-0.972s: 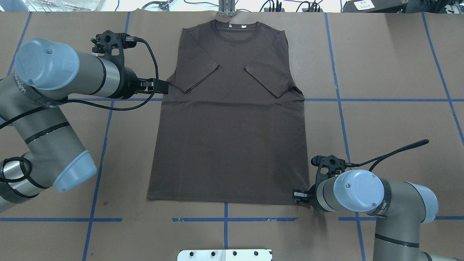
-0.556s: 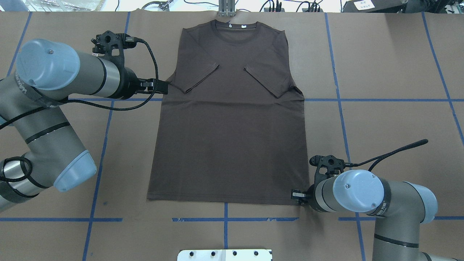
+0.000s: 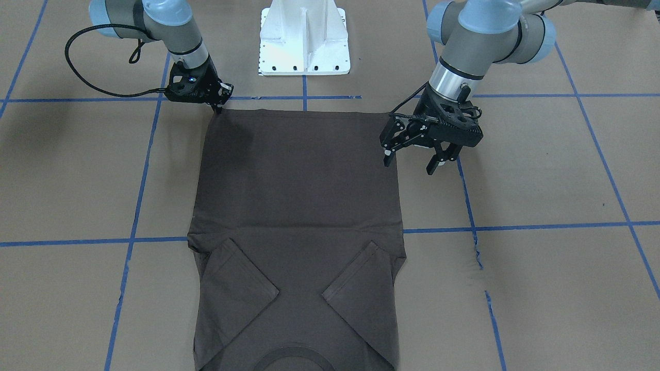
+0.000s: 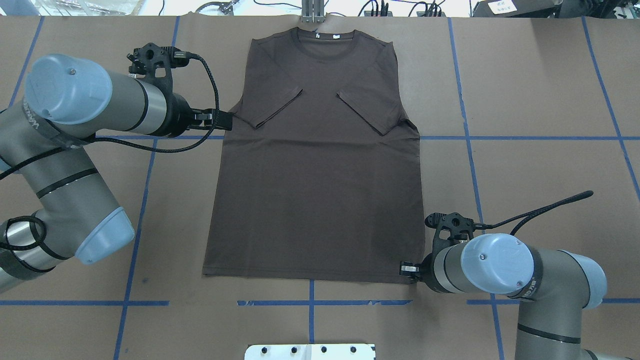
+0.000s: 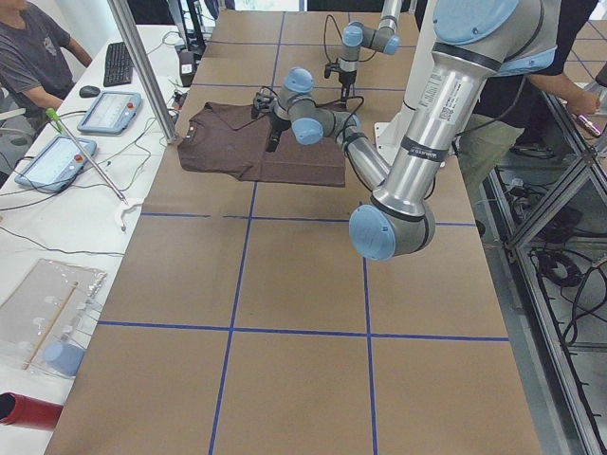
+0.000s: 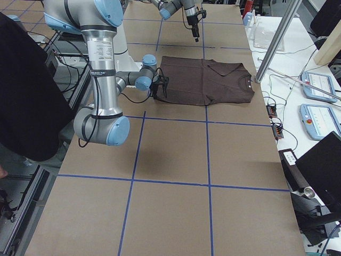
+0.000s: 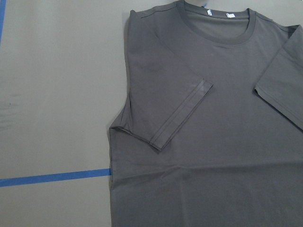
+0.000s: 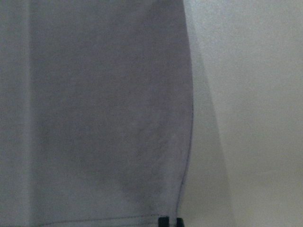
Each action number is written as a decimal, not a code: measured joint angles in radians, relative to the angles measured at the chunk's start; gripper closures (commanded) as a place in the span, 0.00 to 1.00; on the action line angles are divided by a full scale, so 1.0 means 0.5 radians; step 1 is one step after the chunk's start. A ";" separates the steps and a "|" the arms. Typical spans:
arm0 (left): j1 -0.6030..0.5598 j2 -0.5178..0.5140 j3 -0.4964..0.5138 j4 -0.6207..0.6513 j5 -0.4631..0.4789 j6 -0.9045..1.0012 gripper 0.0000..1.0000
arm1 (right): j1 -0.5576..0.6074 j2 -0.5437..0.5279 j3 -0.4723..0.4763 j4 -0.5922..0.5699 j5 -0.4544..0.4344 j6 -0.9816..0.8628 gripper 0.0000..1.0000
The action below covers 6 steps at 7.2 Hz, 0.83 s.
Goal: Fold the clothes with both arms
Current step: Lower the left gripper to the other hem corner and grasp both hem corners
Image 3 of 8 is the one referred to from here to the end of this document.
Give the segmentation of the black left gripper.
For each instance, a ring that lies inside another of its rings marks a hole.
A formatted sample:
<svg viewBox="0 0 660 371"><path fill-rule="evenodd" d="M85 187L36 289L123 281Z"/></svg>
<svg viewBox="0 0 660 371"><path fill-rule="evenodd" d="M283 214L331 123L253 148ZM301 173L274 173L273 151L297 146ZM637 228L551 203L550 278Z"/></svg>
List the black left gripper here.
<svg viewBox="0 0 660 371"><path fill-rule="evenodd" d="M481 108L467 100L455 103L443 98L427 82L415 107L414 115L389 113L386 127L379 135L384 150L384 166L389 167L398 150L408 146L434 148L426 166L431 176L444 163L454 162L464 146L474 147L484 133L479 125ZM443 149L443 142L449 143Z"/></svg>

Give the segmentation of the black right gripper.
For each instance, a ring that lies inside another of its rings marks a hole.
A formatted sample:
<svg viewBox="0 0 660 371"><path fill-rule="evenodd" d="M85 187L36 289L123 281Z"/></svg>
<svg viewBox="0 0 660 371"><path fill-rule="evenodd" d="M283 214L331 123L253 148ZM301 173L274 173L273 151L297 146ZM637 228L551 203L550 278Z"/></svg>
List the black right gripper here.
<svg viewBox="0 0 660 371"><path fill-rule="evenodd" d="M207 57L193 69L185 68L182 61L174 63L163 94L174 103L211 104L214 114L220 114L233 90L232 84L222 82L212 59Z"/></svg>

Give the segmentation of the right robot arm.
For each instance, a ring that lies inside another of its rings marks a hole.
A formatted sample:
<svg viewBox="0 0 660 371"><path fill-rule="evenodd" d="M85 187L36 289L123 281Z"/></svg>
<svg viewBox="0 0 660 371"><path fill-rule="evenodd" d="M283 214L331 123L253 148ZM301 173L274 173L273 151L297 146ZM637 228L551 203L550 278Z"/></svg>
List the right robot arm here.
<svg viewBox="0 0 660 371"><path fill-rule="evenodd" d="M218 76L187 1L91 1L89 15L104 36L163 41L174 58L162 91L169 101L222 111L234 87Z"/></svg>

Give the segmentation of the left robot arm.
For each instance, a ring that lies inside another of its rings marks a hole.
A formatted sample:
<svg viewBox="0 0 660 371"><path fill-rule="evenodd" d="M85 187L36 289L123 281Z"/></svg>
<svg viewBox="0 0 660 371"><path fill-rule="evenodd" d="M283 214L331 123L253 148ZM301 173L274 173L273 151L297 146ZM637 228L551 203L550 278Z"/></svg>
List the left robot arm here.
<svg viewBox="0 0 660 371"><path fill-rule="evenodd" d="M547 10L569 1L445 1L427 15L427 36L443 45L431 77L411 115L395 107L380 134L384 165L408 146L431 148L426 172L455 161L465 146L483 138L481 108L471 97L494 64L525 65L542 60L556 42Z"/></svg>

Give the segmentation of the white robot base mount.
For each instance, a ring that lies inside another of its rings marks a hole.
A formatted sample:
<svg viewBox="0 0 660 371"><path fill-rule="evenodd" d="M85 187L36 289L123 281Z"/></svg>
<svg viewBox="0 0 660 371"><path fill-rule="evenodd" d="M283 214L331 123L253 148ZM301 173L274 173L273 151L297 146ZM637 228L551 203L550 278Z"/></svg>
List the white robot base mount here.
<svg viewBox="0 0 660 371"><path fill-rule="evenodd" d="M258 73L346 75L351 70L344 9L335 1L273 1L261 11Z"/></svg>

